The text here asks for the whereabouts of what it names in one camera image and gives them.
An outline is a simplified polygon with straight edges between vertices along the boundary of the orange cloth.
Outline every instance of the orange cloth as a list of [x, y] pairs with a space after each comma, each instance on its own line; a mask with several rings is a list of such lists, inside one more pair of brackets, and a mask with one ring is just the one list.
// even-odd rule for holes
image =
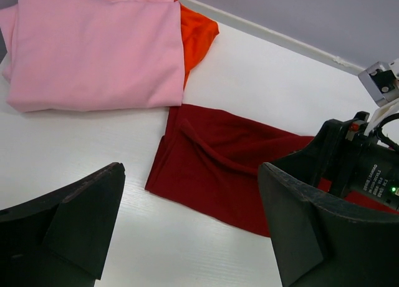
[[185, 84], [190, 71], [208, 53], [214, 38], [219, 34], [218, 23], [181, 5], [181, 38], [185, 53]]

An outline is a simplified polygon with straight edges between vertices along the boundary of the folded pink cloth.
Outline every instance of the folded pink cloth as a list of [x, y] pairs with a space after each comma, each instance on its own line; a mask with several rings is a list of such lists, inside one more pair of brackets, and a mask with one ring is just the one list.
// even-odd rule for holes
[[11, 53], [7, 102], [21, 112], [181, 105], [173, 0], [18, 0], [0, 11]]

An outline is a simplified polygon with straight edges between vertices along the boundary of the red cloth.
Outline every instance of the red cloth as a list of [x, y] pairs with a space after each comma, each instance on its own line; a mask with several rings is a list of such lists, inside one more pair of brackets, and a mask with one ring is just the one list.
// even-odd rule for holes
[[[257, 168], [304, 148], [312, 139], [222, 110], [172, 107], [145, 189], [232, 226], [270, 236]], [[329, 185], [324, 182], [320, 188], [327, 191]], [[347, 200], [392, 211], [354, 192]]]

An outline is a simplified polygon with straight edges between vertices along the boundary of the white table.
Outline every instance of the white table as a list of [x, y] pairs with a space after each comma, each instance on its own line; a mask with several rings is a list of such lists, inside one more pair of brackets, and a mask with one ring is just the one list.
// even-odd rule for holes
[[[125, 165], [125, 192], [97, 287], [281, 286], [270, 239], [144, 191], [166, 109], [20, 114], [5, 103], [8, 88], [1, 78], [0, 209], [110, 162]], [[377, 108], [355, 76], [222, 24], [190, 75], [185, 102], [297, 134]], [[399, 139], [399, 130], [390, 133]]]

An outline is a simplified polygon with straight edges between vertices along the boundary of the crumpled fabric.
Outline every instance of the crumpled fabric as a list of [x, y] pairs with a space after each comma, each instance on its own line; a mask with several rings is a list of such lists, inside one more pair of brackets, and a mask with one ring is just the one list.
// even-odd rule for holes
[[7, 102], [20, 112], [181, 105], [174, 0], [18, 0], [0, 11], [0, 28], [11, 54]]
[[[312, 139], [223, 110], [172, 107], [145, 189], [228, 225], [270, 236], [258, 166], [300, 150]], [[319, 188], [326, 192], [329, 186], [324, 180]], [[356, 192], [346, 200], [392, 212]]]
[[215, 37], [218, 23], [180, 4], [181, 36], [185, 53], [185, 85], [190, 71], [206, 56]]

